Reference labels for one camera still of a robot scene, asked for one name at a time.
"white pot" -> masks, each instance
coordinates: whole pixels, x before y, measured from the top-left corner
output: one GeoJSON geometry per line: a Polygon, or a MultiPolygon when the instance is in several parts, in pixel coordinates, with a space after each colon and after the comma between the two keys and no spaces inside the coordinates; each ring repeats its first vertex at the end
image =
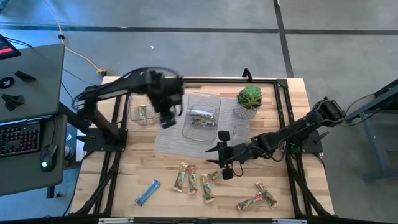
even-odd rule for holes
{"type": "Polygon", "coordinates": [[[246,109],[242,105],[238,103],[238,99],[235,101],[234,105],[234,112],[236,116],[238,116],[241,119],[251,119],[257,114],[257,110],[259,107],[254,108],[254,109],[246,109]]]}

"succulent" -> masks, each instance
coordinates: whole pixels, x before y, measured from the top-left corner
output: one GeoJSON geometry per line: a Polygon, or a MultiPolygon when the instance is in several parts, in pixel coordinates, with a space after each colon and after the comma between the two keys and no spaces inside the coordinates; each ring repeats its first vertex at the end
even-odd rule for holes
{"type": "Polygon", "coordinates": [[[249,110],[261,106],[262,96],[260,87],[254,85],[246,86],[238,95],[238,103],[249,110]]]}

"gray cloth mat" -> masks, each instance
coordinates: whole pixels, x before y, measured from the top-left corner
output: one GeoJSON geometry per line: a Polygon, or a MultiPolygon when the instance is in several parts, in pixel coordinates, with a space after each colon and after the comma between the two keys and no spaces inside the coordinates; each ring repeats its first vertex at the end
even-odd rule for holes
{"type": "MultiPolygon", "coordinates": [[[[235,101],[236,99],[234,98],[221,98],[217,132],[215,132],[216,139],[214,141],[194,141],[182,135],[185,115],[188,109],[186,106],[181,117],[177,118],[176,125],[167,129],[159,129],[155,140],[155,151],[205,159],[218,159],[217,152],[205,152],[216,146],[216,143],[220,141],[217,136],[218,131],[229,131],[232,139],[234,128],[237,125],[249,127],[249,120],[240,119],[235,115],[233,111],[235,101]]],[[[183,97],[183,104],[188,105],[187,95],[183,97]]],[[[249,133],[247,133],[247,136],[242,136],[242,138],[248,139],[249,133]]]]}

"blue snack bar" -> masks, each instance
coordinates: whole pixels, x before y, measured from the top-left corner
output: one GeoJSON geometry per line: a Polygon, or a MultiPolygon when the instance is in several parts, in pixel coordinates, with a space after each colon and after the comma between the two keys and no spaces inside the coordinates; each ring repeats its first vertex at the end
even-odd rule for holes
{"type": "Polygon", "coordinates": [[[154,180],[154,182],[148,187],[148,189],[136,199],[136,203],[139,206],[142,206],[144,202],[149,198],[149,196],[151,196],[159,187],[160,182],[158,180],[154,180]]]}

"potted plant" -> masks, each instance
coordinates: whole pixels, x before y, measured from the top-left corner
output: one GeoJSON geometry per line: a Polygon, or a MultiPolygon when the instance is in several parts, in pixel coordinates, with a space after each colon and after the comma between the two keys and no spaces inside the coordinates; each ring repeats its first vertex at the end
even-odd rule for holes
{"type": "Polygon", "coordinates": [[[250,119],[257,114],[257,110],[261,105],[262,96],[260,87],[248,85],[236,97],[234,112],[241,119],[250,119]]]}

